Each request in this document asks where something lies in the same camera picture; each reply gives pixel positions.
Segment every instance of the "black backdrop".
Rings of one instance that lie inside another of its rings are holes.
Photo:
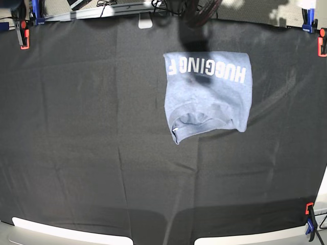
[[[192,244],[304,225],[327,163],[327,59],[301,30],[177,18],[51,23],[0,34],[0,220]],[[163,54],[248,53],[245,133],[176,145]]]

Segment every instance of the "black fabric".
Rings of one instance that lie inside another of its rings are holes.
[[[76,20],[1,33],[0,219],[131,237],[137,245],[304,225],[327,162],[327,59],[317,36],[212,20]],[[245,133],[176,145],[163,54],[243,52],[253,104]]]

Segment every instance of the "floor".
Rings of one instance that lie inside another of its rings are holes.
[[[118,0],[118,3],[132,3],[142,0]],[[218,14],[220,19],[266,23],[275,26],[302,26],[301,8],[295,4],[296,0],[223,0]],[[82,9],[95,8],[97,0],[92,0]],[[67,0],[45,0],[47,15],[70,12]],[[0,9],[0,18],[10,16],[8,9]],[[316,18],[318,27],[327,27],[327,1],[317,0]]]

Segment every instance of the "black cloth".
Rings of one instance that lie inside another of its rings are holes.
[[[327,163],[327,59],[297,29],[177,18],[75,20],[1,33],[0,220],[131,237],[137,245],[304,225]],[[250,56],[245,133],[176,145],[167,52]]]

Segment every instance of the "folded t-shirt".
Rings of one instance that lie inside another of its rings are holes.
[[[214,129],[246,130],[252,104],[247,54],[167,53],[164,57],[165,111],[176,144]]]

